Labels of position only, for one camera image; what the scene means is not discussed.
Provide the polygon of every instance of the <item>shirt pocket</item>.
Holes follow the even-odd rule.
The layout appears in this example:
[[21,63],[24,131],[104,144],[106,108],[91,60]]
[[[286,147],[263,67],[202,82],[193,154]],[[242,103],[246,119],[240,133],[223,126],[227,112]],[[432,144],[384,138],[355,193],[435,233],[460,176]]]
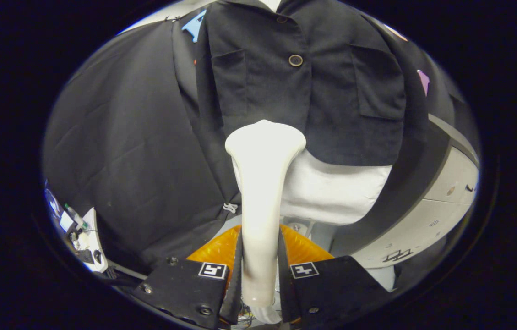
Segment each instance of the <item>shirt pocket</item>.
[[246,60],[244,50],[212,57],[216,91],[223,116],[246,114]]
[[405,115],[405,82],[396,57],[383,50],[349,45],[359,114],[402,121]]

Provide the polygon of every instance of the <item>black shirt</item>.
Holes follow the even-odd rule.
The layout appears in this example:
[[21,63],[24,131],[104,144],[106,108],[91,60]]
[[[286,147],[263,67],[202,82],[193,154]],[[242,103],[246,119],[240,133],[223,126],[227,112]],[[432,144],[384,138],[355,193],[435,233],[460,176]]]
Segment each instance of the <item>black shirt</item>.
[[207,9],[196,47],[200,115],[226,136],[268,119],[303,132],[325,163],[397,159],[407,125],[403,72],[381,31],[356,9],[283,0],[275,13],[258,0],[219,0]]

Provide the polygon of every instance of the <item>white shoe tree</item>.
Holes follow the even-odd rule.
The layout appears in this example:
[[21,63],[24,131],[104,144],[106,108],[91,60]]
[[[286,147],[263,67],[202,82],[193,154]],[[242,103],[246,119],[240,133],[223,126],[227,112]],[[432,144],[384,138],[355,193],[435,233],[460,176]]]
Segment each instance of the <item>white shoe tree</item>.
[[272,305],[283,184],[305,143],[294,127],[266,120],[235,130],[225,141],[242,194],[242,297],[269,324],[281,321]]

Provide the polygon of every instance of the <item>shirt collar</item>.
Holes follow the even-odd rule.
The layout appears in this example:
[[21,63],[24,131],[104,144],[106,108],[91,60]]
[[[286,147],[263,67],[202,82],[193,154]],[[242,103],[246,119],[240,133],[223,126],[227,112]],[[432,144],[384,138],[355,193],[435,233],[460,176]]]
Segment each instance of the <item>shirt collar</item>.
[[[261,8],[266,11],[272,12],[272,10],[267,7],[267,5],[265,5],[262,1],[259,1],[259,0],[222,0],[222,1],[228,2],[231,4],[252,6],[252,7]],[[286,2],[292,2],[292,1],[294,1],[294,0],[281,0],[281,4],[279,4],[279,8],[282,8]]]

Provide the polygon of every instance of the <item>shirt button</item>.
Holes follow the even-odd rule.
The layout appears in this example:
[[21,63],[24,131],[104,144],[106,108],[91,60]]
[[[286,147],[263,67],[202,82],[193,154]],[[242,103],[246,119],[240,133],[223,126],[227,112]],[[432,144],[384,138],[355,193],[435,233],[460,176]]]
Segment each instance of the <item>shirt button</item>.
[[289,57],[289,64],[293,66],[300,66],[303,64],[303,58],[299,55],[291,55]]

